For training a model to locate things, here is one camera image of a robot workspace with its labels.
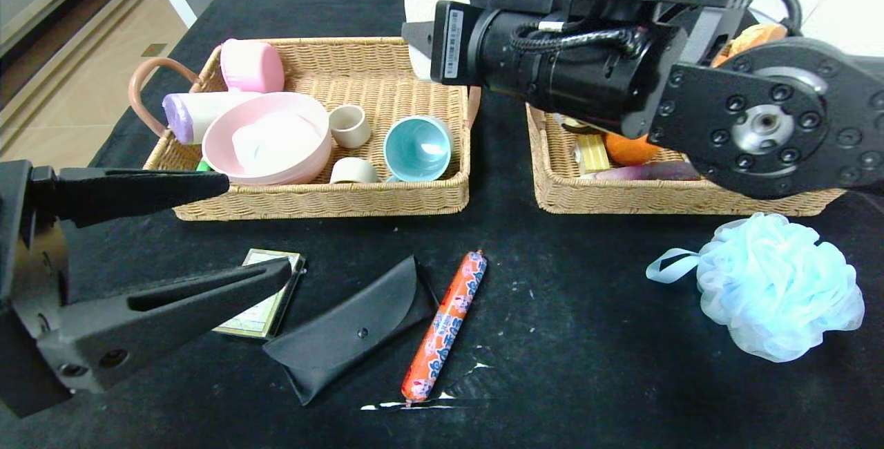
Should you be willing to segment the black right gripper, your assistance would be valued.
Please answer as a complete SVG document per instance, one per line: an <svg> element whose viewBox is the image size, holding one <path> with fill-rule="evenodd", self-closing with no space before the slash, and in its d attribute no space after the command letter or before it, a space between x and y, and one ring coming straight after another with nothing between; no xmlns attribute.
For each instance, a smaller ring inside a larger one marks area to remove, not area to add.
<svg viewBox="0 0 884 449"><path fill-rule="evenodd" d="M541 56L512 45L518 28L540 20L528 12L440 0L434 21L404 22L401 36L411 57L430 59L434 83L479 86L540 108Z"/></svg>

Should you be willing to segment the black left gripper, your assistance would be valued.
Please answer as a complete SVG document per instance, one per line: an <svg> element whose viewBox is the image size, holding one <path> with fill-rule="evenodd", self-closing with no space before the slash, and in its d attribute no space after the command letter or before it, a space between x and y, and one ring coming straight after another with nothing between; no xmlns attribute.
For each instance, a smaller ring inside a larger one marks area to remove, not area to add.
<svg viewBox="0 0 884 449"><path fill-rule="evenodd" d="M229 178L198 170L54 172L13 160L2 162L1 180L1 395L16 417L66 401L67 388L104 392L275 292L268 260L62 307L68 257L58 219L83 228L152 215L218 197Z"/></svg>

